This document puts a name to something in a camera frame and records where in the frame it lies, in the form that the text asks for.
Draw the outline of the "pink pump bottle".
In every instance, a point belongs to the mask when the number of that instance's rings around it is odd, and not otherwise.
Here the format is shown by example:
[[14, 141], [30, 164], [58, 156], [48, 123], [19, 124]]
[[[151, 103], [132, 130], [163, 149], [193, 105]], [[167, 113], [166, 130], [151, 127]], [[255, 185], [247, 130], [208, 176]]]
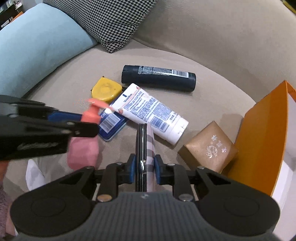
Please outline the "pink pump bottle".
[[[99, 110], [109, 108], [109, 105], [99, 99], [88, 99], [90, 107], [82, 114], [81, 121], [95, 123], [96, 127], [101, 122]], [[98, 132], [93, 138], [74, 137], [70, 141], [67, 153], [67, 164], [69, 168], [76, 171], [86, 166], [96, 167], [99, 156]]]

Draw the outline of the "plaid wallet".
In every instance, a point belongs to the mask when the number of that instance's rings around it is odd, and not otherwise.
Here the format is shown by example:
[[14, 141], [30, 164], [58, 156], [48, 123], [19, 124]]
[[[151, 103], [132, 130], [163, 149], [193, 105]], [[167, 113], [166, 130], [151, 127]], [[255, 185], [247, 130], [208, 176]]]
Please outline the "plaid wallet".
[[156, 177], [154, 173], [155, 157], [154, 132], [149, 123], [138, 126], [135, 147], [135, 190], [154, 192]]

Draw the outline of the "blue barcode box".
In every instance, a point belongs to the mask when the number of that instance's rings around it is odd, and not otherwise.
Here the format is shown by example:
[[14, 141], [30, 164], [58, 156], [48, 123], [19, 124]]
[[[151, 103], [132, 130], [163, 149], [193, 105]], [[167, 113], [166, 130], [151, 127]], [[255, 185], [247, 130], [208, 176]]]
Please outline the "blue barcode box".
[[106, 142], [111, 141], [126, 125], [128, 118], [106, 108], [100, 113], [99, 136]]

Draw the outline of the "gold paper box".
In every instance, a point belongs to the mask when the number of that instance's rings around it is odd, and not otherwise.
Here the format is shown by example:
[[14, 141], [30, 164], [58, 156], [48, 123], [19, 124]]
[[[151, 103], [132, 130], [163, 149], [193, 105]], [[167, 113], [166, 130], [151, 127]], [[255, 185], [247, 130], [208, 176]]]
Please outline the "gold paper box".
[[218, 173], [223, 171], [237, 153], [233, 142], [215, 121], [203, 128], [178, 151], [191, 170], [203, 166]]

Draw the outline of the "yellow tape measure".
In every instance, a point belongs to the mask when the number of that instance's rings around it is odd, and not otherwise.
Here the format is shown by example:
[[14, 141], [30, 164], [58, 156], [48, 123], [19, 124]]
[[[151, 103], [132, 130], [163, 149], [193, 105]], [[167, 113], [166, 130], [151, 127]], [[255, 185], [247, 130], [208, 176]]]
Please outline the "yellow tape measure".
[[112, 103], [122, 93], [122, 85], [102, 76], [91, 90], [91, 97]]

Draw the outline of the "white tissue paper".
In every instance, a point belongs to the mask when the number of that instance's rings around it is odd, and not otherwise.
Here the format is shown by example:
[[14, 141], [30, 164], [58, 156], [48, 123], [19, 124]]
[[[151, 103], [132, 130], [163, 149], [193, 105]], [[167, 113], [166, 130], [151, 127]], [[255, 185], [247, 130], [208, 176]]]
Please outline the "white tissue paper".
[[46, 185], [46, 179], [33, 159], [29, 159], [25, 180], [29, 191]]

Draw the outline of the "white Vaseline tube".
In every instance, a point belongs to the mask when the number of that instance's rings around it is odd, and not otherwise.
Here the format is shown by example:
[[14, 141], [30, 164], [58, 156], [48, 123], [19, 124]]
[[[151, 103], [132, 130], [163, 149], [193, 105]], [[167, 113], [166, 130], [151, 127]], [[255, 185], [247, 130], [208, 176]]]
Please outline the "white Vaseline tube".
[[176, 145], [189, 122], [162, 102], [132, 83], [111, 107], [137, 123], [148, 123], [153, 132], [171, 145]]

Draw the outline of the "light blue cushion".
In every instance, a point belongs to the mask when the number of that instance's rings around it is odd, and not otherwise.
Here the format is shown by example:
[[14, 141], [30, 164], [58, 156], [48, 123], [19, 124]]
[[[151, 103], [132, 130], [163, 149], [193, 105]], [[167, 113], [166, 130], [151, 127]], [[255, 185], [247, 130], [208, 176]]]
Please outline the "light blue cushion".
[[1, 30], [1, 94], [22, 97], [97, 42], [64, 12], [40, 3]]

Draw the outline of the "dark blue bottle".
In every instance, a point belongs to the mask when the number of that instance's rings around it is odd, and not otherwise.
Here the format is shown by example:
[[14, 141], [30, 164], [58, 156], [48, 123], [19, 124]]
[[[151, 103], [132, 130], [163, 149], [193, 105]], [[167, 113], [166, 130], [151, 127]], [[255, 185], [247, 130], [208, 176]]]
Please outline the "dark blue bottle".
[[125, 65], [121, 73], [121, 83], [193, 92], [196, 74], [175, 69]]

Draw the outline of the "orange storage box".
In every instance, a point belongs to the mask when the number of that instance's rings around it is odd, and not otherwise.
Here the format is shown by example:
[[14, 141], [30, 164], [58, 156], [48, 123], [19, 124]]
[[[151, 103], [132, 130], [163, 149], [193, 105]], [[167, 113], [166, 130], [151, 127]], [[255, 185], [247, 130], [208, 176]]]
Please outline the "orange storage box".
[[283, 81], [244, 116], [228, 178], [271, 196], [284, 206], [295, 158], [295, 89]]

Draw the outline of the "houndstooth pillow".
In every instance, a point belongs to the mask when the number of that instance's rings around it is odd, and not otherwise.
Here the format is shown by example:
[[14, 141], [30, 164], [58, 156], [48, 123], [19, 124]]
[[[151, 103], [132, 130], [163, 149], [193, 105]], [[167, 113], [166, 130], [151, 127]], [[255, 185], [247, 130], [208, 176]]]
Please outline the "houndstooth pillow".
[[114, 53], [129, 42], [156, 1], [61, 0], [43, 3], [67, 14], [107, 52]]

